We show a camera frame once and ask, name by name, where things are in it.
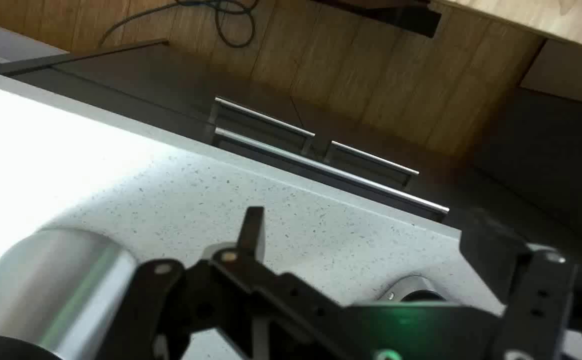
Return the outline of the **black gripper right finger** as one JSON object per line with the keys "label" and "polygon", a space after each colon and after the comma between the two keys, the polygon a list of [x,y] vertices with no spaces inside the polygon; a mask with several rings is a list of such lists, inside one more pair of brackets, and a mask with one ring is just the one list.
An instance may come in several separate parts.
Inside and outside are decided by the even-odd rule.
{"label": "black gripper right finger", "polygon": [[555,250],[532,250],[485,212],[464,218],[461,252],[504,304],[492,352],[498,360],[561,360],[576,266]]}

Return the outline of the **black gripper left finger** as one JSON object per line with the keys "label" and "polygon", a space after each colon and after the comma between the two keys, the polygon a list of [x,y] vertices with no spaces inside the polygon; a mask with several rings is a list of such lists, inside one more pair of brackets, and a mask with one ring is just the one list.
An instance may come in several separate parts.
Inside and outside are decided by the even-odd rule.
{"label": "black gripper left finger", "polygon": [[179,304],[185,266],[173,258],[136,268],[99,360],[180,360],[190,337]]}

